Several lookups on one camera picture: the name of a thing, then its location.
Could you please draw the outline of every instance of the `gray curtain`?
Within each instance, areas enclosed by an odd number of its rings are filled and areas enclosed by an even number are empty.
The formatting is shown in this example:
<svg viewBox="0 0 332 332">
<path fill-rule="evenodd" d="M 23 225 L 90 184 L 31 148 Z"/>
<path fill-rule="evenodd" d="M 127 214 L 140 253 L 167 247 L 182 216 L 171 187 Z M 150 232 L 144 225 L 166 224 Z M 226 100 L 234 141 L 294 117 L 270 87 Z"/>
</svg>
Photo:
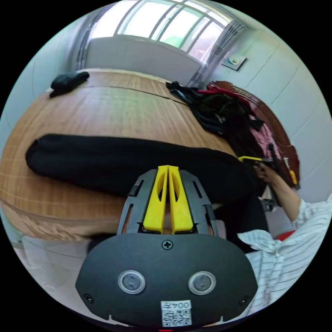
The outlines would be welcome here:
<svg viewBox="0 0 332 332">
<path fill-rule="evenodd" d="M 92 17 L 88 20 L 89 25 L 82 27 L 82 31 L 85 29 L 85 33 L 81 39 L 77 60 L 76 60 L 76 69 L 75 70 L 81 70 L 86 68 L 86 57 L 87 57 L 87 48 L 89 46 L 89 42 L 91 39 L 91 34 L 98 23 L 98 21 L 101 19 L 101 17 L 114 5 L 107 5 L 105 7 L 102 7 L 101 9 L 93 12 L 91 15 Z"/>
<path fill-rule="evenodd" d="M 218 65 L 222 58 L 226 55 L 230 46 L 236 38 L 246 29 L 246 27 L 236 19 L 230 21 L 224 31 L 213 46 L 210 56 L 205 64 L 193 75 L 188 86 L 202 87 L 207 76 Z"/>
</svg>

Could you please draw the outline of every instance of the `white striped shirt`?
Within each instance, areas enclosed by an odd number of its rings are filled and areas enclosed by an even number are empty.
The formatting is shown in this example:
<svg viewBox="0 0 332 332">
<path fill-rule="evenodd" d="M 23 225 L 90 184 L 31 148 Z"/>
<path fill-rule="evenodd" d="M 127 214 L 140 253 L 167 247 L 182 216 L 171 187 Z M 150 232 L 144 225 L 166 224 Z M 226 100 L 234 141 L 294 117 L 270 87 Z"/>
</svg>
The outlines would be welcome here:
<svg viewBox="0 0 332 332">
<path fill-rule="evenodd" d="M 332 194 L 326 202 L 310 204 L 302 200 L 293 222 L 296 231 L 284 241 L 274 240 L 270 233 L 262 230 L 238 234 L 241 241 L 257 250 L 246 256 L 254 270 L 258 290 L 245 311 L 227 322 L 267 307 L 294 285 L 316 255 L 331 217 Z"/>
</svg>

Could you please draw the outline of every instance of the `wooden table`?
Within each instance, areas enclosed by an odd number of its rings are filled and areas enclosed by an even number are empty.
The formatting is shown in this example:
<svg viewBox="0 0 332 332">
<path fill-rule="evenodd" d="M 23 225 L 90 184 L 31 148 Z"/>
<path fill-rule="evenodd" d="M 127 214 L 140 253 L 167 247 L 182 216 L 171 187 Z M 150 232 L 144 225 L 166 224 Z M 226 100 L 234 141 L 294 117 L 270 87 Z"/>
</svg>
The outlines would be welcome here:
<svg viewBox="0 0 332 332">
<path fill-rule="evenodd" d="M 235 155 L 228 143 L 204 131 L 165 80 L 140 73 L 87 70 L 90 78 L 69 94 L 42 94 L 13 129 L 0 164 L 0 204 L 23 234 L 81 240 L 115 232 L 123 197 L 84 190 L 34 174 L 26 165 L 30 144 L 46 133 L 132 137 Z"/>
</svg>

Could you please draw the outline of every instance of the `qr code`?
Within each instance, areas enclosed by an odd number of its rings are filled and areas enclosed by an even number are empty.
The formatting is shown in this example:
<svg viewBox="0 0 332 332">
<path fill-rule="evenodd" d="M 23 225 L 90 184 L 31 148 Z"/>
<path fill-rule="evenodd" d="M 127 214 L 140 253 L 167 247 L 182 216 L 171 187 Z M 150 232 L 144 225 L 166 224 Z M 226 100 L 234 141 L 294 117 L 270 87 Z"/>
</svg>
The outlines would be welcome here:
<svg viewBox="0 0 332 332">
<path fill-rule="evenodd" d="M 163 326 L 176 327 L 191 325 L 191 310 L 162 310 Z"/>
</svg>

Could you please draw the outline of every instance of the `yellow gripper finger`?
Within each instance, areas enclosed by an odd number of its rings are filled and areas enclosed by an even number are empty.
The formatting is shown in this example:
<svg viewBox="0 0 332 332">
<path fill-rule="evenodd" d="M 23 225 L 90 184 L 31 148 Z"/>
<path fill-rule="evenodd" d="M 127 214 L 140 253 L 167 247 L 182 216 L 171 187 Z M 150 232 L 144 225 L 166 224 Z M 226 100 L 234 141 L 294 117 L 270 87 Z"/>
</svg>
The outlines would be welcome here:
<svg viewBox="0 0 332 332">
<path fill-rule="evenodd" d="M 191 231 L 194 226 L 193 220 L 178 167 L 168 167 L 168 181 L 173 234 Z"/>
<path fill-rule="evenodd" d="M 143 227 L 147 231 L 163 233 L 167 194 L 168 166 L 159 166 L 146 210 Z"/>
<path fill-rule="evenodd" d="M 242 157 L 239 157 L 238 160 L 240 162 L 243 162 L 244 159 L 250 159 L 250 160 L 255 160 L 255 161 L 258 161 L 258 162 L 261 162 L 263 159 L 262 158 L 255 158 L 255 157 L 247 157 L 247 156 L 242 156 Z"/>
</svg>

